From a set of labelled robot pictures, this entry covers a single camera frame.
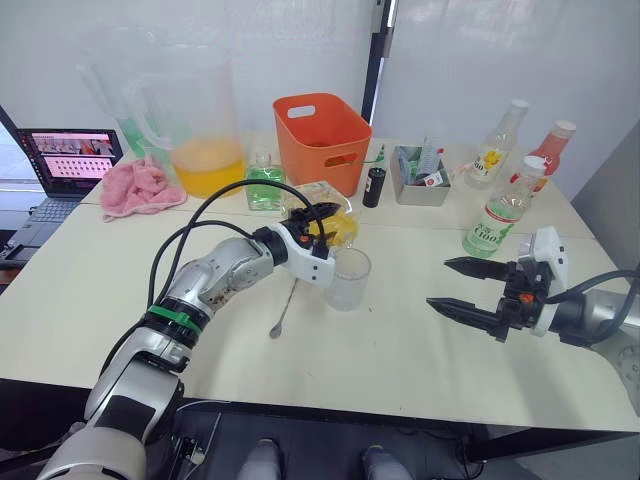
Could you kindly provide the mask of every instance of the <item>laptop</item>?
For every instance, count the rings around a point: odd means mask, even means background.
[[[114,130],[16,130],[19,145],[47,198],[0,252],[0,262],[22,266],[122,157]]]

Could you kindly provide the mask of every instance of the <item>basket handle hole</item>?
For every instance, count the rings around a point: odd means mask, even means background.
[[[355,153],[347,153],[346,155],[338,155],[337,157],[327,158],[324,161],[324,166],[327,168],[344,167],[352,165],[355,162],[357,155]]]
[[[287,110],[287,117],[300,118],[310,117],[316,113],[316,107],[313,105],[305,105],[304,107],[293,107]]]

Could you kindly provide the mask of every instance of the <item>person's feet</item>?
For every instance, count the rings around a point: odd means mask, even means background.
[[[367,480],[413,480],[409,471],[381,445],[371,445],[362,454]]]
[[[242,465],[237,480],[281,480],[280,448],[270,438],[258,441]]]

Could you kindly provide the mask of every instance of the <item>laptop keyboard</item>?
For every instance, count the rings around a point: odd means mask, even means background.
[[[35,212],[31,214],[29,220],[33,222],[64,222],[74,208],[80,202],[68,202],[65,200],[56,200],[47,198]]]

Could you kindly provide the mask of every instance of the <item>pink towel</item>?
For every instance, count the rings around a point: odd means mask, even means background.
[[[104,175],[102,186],[106,222],[132,213],[156,213],[187,199],[183,189],[169,186],[164,172],[146,159],[116,165]]]

